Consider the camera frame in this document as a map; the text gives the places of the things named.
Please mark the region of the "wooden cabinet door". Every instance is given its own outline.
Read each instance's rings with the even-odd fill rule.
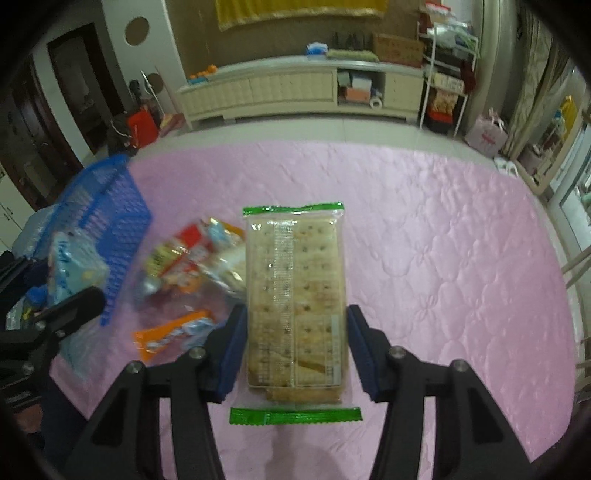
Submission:
[[[386,74],[384,106],[396,110],[418,112],[421,105],[424,81],[421,77],[411,77],[398,73]]]

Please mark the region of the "blue bottle cap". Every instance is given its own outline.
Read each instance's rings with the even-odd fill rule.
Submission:
[[[29,288],[25,297],[33,308],[42,308],[47,303],[47,285]]]

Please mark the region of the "cardboard box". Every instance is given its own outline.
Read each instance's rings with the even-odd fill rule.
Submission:
[[[380,61],[420,68],[425,45],[418,40],[374,33],[374,53]]]
[[[371,92],[369,92],[368,90],[360,90],[358,88],[347,87],[347,90],[345,92],[345,99],[348,102],[369,104],[370,97]]]
[[[464,93],[464,81],[445,75],[443,73],[436,73],[433,76],[433,86],[435,88],[441,88],[442,90],[448,90],[453,93]]]

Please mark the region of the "pink gift bag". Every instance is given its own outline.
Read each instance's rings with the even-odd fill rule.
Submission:
[[[464,140],[485,157],[493,158],[503,148],[508,138],[509,135],[505,132],[503,120],[491,108],[488,117],[484,115],[478,116]]]

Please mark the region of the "curtain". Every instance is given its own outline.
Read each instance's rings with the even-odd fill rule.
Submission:
[[[509,122],[503,154],[516,160],[540,121],[548,101],[567,80],[572,65],[565,50],[529,10],[522,11],[527,39],[525,80]]]
[[[237,25],[308,15],[383,17],[388,3],[389,0],[216,0],[216,10],[219,28],[224,31]]]

